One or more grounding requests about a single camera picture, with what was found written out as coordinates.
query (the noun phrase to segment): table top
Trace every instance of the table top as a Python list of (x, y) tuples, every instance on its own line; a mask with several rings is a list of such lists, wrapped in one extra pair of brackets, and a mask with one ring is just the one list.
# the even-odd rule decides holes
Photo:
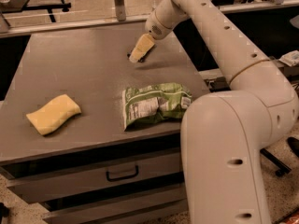
[[(144, 22), (34, 34), (0, 109), (0, 165), (180, 132), (179, 121), (124, 130), (122, 91), (177, 82), (198, 98), (209, 90), (172, 33), (143, 63), (127, 52)], [(57, 131), (40, 135), (26, 118), (66, 93), (82, 110)]]

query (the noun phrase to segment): drawer handle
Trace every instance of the drawer handle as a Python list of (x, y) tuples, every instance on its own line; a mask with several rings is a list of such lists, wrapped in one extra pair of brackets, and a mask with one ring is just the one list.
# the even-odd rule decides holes
[(117, 181), (121, 181), (124, 179), (130, 179), (133, 177), (136, 177), (137, 175), (139, 175), (139, 167), (136, 165), (135, 166), (135, 173), (133, 175), (126, 175), (126, 176), (121, 176), (121, 177), (116, 177), (116, 178), (111, 178), (110, 176), (110, 172), (106, 171), (106, 178), (109, 182), (117, 182)]

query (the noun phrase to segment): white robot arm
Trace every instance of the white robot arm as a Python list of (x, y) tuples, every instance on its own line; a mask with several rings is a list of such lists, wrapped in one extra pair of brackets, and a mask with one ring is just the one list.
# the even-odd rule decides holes
[(210, 0), (163, 0), (146, 28), (155, 39), (191, 18), (231, 91), (197, 99), (181, 127), (182, 162), (193, 224), (270, 224), (260, 150), (297, 121), (289, 81)]

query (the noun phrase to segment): green chip bag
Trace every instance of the green chip bag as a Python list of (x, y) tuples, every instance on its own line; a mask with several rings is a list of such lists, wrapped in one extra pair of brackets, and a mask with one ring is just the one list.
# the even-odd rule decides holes
[(140, 123), (157, 123), (166, 119), (182, 119), (192, 102), (190, 91), (177, 83), (151, 85), (122, 92), (124, 129)]

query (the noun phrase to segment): yellow sponge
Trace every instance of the yellow sponge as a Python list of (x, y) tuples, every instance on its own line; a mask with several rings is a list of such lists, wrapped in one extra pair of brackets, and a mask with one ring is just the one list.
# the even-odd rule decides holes
[(154, 38), (150, 34), (143, 34), (137, 41), (130, 55), (130, 62), (137, 63), (155, 45)]
[(72, 116), (80, 113), (80, 107), (63, 94), (52, 99), (36, 112), (27, 114), (26, 117), (41, 135), (46, 135), (57, 130)]

